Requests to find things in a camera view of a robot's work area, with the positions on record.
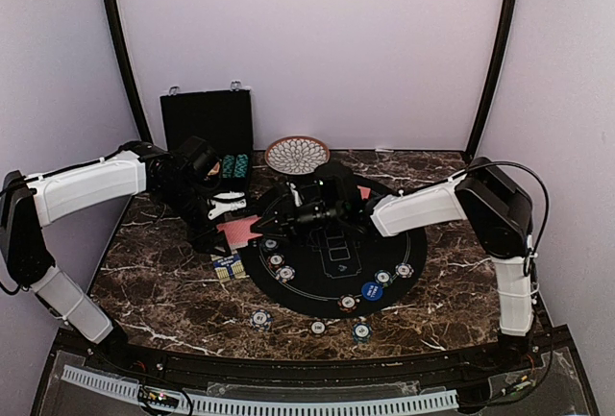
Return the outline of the blue small blind button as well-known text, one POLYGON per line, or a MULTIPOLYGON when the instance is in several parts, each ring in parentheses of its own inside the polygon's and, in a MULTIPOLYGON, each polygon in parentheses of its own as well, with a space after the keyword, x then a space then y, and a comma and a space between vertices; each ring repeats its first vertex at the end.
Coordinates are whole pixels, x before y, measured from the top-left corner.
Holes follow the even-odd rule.
POLYGON ((383 286, 375 281, 369 281, 361 287, 361 296, 369 302, 378 301, 383 295, 383 286))

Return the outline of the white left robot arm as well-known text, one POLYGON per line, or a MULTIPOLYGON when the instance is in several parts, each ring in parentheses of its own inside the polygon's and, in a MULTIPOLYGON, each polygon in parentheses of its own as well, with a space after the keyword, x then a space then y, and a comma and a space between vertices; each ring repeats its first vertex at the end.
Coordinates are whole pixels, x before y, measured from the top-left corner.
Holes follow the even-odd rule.
POLYGON ((12 171, 1 190, 1 255, 16 290, 32 292, 63 323, 99 345, 99 359, 115 374, 129 373, 135 351, 122 342, 124 331, 60 268, 45 231, 106 202, 146 193, 184 221, 195 252, 227 256, 231 249, 217 222, 245 208, 247 200, 242 192, 223 190, 211 175, 220 162, 206 141, 192 137, 175 151, 135 140, 55 171, 12 171))

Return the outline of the blue tan chip stack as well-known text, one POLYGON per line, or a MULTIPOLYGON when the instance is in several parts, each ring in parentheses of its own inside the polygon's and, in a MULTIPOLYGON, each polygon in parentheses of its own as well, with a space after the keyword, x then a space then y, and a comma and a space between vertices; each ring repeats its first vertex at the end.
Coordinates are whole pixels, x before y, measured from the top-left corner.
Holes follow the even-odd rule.
POLYGON ((250 316, 250 325, 255 330, 268 331, 272 322, 272 316, 263 309, 255 310, 250 316))

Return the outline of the blue green chip stack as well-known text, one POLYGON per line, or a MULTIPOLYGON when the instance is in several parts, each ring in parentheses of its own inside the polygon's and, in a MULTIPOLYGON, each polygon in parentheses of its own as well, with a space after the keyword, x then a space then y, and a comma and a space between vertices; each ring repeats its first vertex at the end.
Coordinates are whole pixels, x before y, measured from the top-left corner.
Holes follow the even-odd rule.
POLYGON ((356 343, 369 342, 372 334, 371 326, 365 322, 358 322, 352 326, 352 337, 356 343))

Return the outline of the brown white chip stack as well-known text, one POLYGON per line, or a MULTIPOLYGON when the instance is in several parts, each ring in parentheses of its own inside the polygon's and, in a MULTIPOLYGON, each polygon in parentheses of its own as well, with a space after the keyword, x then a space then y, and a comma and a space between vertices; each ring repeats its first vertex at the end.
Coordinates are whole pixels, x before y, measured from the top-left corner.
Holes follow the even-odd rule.
POLYGON ((322 334, 326 331, 326 325, 322 321, 313 321, 310 330, 313 334, 322 334))

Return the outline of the red playing card deck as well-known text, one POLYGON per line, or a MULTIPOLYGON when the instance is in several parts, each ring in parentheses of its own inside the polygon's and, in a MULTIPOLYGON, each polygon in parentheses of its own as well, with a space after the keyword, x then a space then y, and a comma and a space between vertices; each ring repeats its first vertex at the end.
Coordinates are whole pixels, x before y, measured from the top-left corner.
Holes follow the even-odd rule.
POLYGON ((251 226, 258 220, 259 218, 254 215, 218 224, 217 229, 224 233, 230 248, 235 250, 247 247, 252 239, 262 237, 261 233, 251 231, 251 226))

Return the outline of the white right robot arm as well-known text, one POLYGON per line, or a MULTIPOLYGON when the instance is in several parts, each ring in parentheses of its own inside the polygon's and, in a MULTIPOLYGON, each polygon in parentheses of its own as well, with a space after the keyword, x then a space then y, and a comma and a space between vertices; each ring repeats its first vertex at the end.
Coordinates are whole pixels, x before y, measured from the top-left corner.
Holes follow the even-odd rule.
POLYGON ((328 162, 259 199, 254 238, 241 255, 252 281, 280 305, 355 318, 402 299, 425 268, 427 227, 453 221, 471 226, 495 265, 507 337, 491 349, 490 362, 509 372, 528 354, 521 336, 533 322, 532 202, 488 159, 409 193, 328 162))

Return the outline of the red card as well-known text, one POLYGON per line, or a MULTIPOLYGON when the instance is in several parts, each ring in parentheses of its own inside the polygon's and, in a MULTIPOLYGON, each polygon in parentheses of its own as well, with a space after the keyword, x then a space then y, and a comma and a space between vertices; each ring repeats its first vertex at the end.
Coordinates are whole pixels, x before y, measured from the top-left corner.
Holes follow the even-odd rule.
POLYGON ((367 200, 370 197, 370 194, 371 194, 370 187, 359 185, 357 188, 359 190, 360 197, 362 200, 367 200))

